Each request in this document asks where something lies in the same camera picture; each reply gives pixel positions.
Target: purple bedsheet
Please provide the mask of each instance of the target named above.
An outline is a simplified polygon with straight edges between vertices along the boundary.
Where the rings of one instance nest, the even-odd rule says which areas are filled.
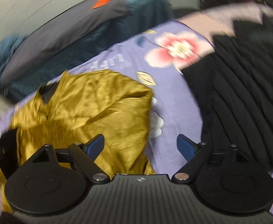
[[[156,173],[167,173],[171,177],[186,163],[176,147],[178,134],[200,142],[202,129],[199,108],[179,69],[197,61],[211,48],[203,36],[180,22],[170,21],[115,44],[70,73],[111,69],[153,89],[146,155]],[[180,54],[181,49],[184,54],[188,53],[187,57]],[[1,118],[0,136],[8,129],[15,110],[33,96],[26,97]]]

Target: gold shirt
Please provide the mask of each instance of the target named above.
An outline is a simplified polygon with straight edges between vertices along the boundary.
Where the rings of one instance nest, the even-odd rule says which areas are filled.
[[[105,146],[95,163],[111,178],[116,173],[155,174],[144,154],[151,99],[150,88],[114,71],[64,72],[47,104],[37,92],[14,115],[11,129],[18,128],[19,162],[46,143],[67,148],[103,134]],[[9,210],[5,201],[3,208]]]

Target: metal screw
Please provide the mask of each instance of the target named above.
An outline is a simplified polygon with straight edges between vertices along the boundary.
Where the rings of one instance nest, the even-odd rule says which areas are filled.
[[[96,181],[103,181],[107,179],[107,175],[105,173],[96,173],[93,175],[93,179]]]
[[[176,173],[175,174],[175,179],[177,180],[187,180],[189,179],[189,175],[187,173]]]

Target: ribbed gray panel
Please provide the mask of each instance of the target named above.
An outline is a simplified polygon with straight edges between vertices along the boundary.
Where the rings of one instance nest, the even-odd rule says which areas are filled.
[[[167,175],[116,175],[108,184],[93,186],[79,205],[58,216],[14,214],[28,224],[273,224],[268,212],[230,217],[210,210],[189,186],[174,184]]]

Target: pink flower print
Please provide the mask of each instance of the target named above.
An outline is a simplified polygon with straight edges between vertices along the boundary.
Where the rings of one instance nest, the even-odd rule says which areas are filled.
[[[208,41],[188,31],[178,34],[165,32],[155,42],[160,47],[150,50],[144,57],[145,61],[150,66],[159,68],[173,64],[179,72],[214,51]]]

